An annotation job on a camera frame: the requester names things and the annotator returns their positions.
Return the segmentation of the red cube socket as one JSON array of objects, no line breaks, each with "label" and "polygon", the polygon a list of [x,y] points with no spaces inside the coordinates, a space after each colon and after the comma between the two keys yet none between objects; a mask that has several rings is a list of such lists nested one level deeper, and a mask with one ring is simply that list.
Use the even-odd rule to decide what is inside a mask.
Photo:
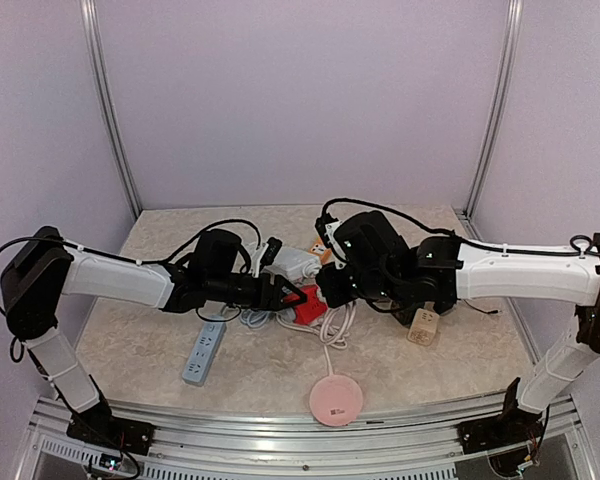
[{"label": "red cube socket", "polygon": [[300,326],[309,326],[327,310],[327,304],[320,297],[320,289],[317,285],[307,285],[301,288],[306,294],[307,301],[293,308],[295,318],[293,322]]}]

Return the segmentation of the long white power strip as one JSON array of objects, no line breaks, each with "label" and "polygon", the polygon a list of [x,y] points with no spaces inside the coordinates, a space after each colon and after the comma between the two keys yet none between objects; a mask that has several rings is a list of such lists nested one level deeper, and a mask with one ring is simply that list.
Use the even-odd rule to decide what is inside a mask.
[{"label": "long white power strip", "polygon": [[298,248],[282,246],[274,262],[263,269],[272,275],[280,275],[292,283],[313,279],[322,264],[315,255]]}]

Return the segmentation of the dark green cube adapter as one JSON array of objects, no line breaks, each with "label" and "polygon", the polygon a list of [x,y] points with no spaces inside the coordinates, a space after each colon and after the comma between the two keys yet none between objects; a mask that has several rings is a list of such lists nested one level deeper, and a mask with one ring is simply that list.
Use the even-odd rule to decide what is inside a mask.
[{"label": "dark green cube adapter", "polygon": [[393,317],[404,327],[410,328],[416,316],[418,307],[402,309],[393,313]]}]

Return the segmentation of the light blue power strip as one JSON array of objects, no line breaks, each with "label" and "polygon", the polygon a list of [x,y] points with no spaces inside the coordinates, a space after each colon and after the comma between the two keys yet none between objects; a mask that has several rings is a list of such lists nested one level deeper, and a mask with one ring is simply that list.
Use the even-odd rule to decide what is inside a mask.
[{"label": "light blue power strip", "polygon": [[181,375],[186,384],[204,385],[226,329],[224,322],[204,323]]}]

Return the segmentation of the beige cube adapter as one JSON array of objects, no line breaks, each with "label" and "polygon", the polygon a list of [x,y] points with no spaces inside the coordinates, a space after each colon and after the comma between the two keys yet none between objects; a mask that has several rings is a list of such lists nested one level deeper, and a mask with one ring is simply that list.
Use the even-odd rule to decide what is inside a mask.
[{"label": "beige cube adapter", "polygon": [[417,345],[428,347],[433,343],[440,316],[424,308],[416,310],[407,339]]}]

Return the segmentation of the pink round socket hub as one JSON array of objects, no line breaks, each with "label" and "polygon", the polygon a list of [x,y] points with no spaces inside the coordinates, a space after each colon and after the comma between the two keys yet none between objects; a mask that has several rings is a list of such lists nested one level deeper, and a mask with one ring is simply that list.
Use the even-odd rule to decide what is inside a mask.
[{"label": "pink round socket hub", "polygon": [[309,407],[313,417],[329,427],[346,426],[360,414],[364,403],[362,389],[352,378],[331,374],[311,389]]}]

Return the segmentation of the black charger plug with cable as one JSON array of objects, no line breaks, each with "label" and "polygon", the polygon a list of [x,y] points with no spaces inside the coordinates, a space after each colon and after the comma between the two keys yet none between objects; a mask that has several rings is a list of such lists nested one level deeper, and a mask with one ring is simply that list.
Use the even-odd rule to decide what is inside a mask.
[{"label": "black charger plug with cable", "polygon": [[479,308],[479,307],[477,307],[477,306],[475,306],[475,305],[473,305],[473,304],[471,304],[469,302],[466,302],[466,301],[465,301],[465,304],[469,308],[471,308],[472,310],[477,311],[477,312],[479,312],[481,314],[484,314],[484,315],[492,316],[492,315],[498,315],[498,314],[500,314],[500,310],[498,310],[498,309],[485,310],[485,309]]}]

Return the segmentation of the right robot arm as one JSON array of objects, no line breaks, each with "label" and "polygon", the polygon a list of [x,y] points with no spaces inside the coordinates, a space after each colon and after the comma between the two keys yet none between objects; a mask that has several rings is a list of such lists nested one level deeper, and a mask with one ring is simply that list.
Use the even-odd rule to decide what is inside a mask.
[{"label": "right robot arm", "polygon": [[537,423],[551,401],[600,358],[600,233],[574,236],[558,247],[508,246],[430,228],[409,246],[387,219],[389,209],[365,210],[345,221],[327,211],[315,228],[334,261],[316,280],[331,308],[356,300],[403,325],[432,306],[444,314],[460,300],[511,297],[570,302],[566,332],[533,372],[507,389],[491,426],[503,444]]}]

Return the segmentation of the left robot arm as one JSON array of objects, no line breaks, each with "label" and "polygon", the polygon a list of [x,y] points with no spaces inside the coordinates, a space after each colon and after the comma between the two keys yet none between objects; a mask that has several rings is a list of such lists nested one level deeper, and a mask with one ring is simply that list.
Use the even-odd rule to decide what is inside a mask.
[{"label": "left robot arm", "polygon": [[279,312],[307,296],[292,281],[266,272],[282,243],[261,242],[249,253],[224,221],[193,235],[163,259],[142,260],[88,248],[41,228],[0,247],[0,314],[22,354],[41,369],[75,423],[101,445],[120,424],[96,381],[59,327],[67,298],[107,299],[170,314],[222,303],[238,311]]}]

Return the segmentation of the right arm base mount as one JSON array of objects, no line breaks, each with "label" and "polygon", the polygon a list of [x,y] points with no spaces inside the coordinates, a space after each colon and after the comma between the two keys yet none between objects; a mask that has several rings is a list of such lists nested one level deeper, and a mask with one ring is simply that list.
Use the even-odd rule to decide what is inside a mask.
[{"label": "right arm base mount", "polygon": [[494,450],[539,437],[541,413],[521,410],[514,400],[494,416],[461,422],[456,430],[464,454]]}]

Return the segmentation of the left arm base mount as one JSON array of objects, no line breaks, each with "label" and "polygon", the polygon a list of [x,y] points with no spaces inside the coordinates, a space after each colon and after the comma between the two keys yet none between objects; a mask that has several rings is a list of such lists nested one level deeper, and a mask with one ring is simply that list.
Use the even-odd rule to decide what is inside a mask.
[{"label": "left arm base mount", "polygon": [[146,456],[155,426],[108,414],[73,413],[66,434],[73,439],[120,452]]}]

